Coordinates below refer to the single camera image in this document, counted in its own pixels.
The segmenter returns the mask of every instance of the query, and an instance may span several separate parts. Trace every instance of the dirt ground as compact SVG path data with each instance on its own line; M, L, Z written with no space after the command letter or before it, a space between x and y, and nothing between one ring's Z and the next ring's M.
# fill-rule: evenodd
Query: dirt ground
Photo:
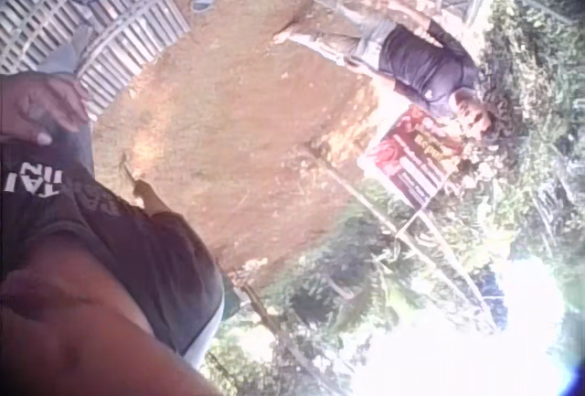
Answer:
M271 44L311 0L218 0L204 17L175 2L192 31L100 118L97 178L130 198L118 170L128 155L224 269L263 258L273 267L346 203L326 176L301 176L295 150L353 108L363 83L306 48Z

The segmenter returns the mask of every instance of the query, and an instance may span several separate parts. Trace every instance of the woven bamboo panel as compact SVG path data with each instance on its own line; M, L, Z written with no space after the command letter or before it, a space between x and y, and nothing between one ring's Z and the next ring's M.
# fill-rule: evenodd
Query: woven bamboo panel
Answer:
M83 23L97 35L78 76L90 91L93 120L143 67L189 31L173 0L0 0L0 72L35 70Z

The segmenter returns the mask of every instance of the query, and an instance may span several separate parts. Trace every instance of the person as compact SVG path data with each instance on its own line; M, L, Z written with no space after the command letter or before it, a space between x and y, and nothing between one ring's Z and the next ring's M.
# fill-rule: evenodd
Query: person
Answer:
M396 24L385 13L345 0L314 0L352 23L359 37L327 34L291 23L274 36L304 45L355 73L378 79L443 125L477 141L493 140L495 117L475 90L478 70L462 44L436 21L397 0L379 0L403 12L441 47Z
M87 34L0 76L2 394L214 395L196 371L223 312L204 243L146 182L95 180Z

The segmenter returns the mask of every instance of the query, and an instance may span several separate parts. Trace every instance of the red poster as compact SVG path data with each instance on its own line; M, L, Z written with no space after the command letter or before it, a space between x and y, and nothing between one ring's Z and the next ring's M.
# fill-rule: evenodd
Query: red poster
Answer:
M359 158L359 165L415 210L430 201L457 169L462 147L445 144L444 133L424 111L411 106Z

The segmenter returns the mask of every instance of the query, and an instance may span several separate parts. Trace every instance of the dark t-shirt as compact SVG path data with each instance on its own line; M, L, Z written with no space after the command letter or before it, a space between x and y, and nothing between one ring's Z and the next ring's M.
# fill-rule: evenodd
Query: dark t-shirt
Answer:
M183 355L220 306L217 266L175 213L148 217L53 148L6 144L2 152L2 280L30 244L73 233L125 287L154 335Z
M461 43L435 21L428 33L442 47L397 26L384 41L379 68L397 80L398 92L433 117L452 116L449 97L460 88L474 88L477 67Z

